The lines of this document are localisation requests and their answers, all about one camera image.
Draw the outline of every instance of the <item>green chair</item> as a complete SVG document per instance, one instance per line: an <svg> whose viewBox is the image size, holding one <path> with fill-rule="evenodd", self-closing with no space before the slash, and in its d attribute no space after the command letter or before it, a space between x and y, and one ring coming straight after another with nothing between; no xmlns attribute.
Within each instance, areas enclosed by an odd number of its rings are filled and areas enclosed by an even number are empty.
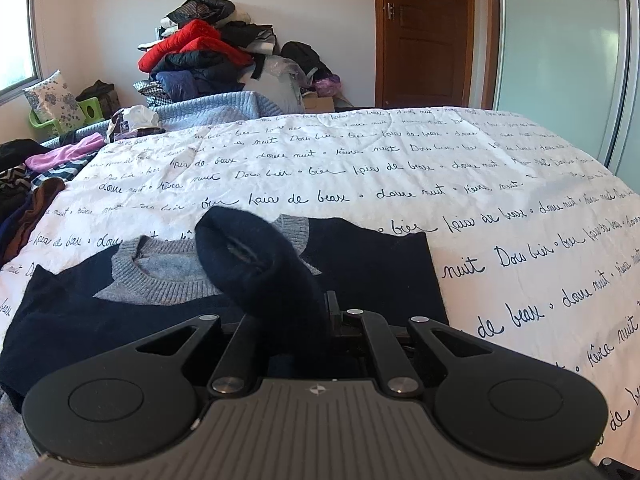
<svg viewBox="0 0 640 480"><path fill-rule="evenodd" d="M92 124L99 123L104 120L102 115L102 109L100 108L100 101L97 97L92 97L86 101L80 101L78 103L85 116L84 126L91 126ZM60 122L57 119L52 119L45 123L41 123L38 119L36 112L31 110L29 114L29 122L36 130L44 130L48 132L48 136L58 137L62 129L60 128Z"/></svg>

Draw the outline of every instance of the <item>window frame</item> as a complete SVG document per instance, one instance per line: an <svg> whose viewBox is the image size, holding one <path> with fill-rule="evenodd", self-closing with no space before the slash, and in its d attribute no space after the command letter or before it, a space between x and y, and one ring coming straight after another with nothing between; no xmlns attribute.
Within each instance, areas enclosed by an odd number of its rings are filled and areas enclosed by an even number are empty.
<svg viewBox="0 0 640 480"><path fill-rule="evenodd" d="M38 54L38 42L35 29L34 8L35 1L27 0L28 12L27 20L29 27L30 43L31 43L31 62L33 65L33 76L31 78L19 81L14 85L11 85L3 90L0 90L0 105L5 104L8 101L18 97L22 90L32 86L38 81L42 80L42 71L40 69L40 56Z"/></svg>

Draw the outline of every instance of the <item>brown cloth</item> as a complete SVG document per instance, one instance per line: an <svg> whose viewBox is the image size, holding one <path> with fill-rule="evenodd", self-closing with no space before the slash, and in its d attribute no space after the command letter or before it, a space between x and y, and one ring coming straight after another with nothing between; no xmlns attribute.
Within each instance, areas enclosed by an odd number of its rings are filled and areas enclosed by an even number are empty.
<svg viewBox="0 0 640 480"><path fill-rule="evenodd" d="M18 230L14 238L7 245L2 264L13 260L20 250L28 243L29 236L35 229L36 225L44 215L47 208L53 202L56 195L65 189L65 181L61 178L48 178L39 188L33 192L33 203L31 207L24 212L20 220L18 220Z"/></svg>

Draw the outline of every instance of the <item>white bedsheet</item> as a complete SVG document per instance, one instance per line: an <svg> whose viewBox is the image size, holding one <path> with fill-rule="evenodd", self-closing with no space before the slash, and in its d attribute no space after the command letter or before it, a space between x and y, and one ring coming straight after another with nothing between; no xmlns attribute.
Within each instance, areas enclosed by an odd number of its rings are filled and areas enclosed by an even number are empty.
<svg viewBox="0 0 640 480"><path fill-rule="evenodd" d="M0 272L0 336L34 265L192 237L216 204L426 231L451 324L594 381L610 409L594 459L640 467L640 198L514 114L281 116L109 145Z"/></svg>

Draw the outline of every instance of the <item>pink cloth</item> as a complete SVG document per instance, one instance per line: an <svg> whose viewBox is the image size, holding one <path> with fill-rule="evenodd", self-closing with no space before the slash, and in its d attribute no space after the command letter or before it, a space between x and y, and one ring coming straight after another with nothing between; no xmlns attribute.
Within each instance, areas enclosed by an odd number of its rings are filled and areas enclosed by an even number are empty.
<svg viewBox="0 0 640 480"><path fill-rule="evenodd" d="M93 134L85 137L77 144L62 146L44 155L30 156L24 163L30 170L44 173L59 164L69 162L70 160L78 160L79 158L83 158L87 153L100 150L100 148L103 147L104 137L101 136L101 134Z"/></svg>

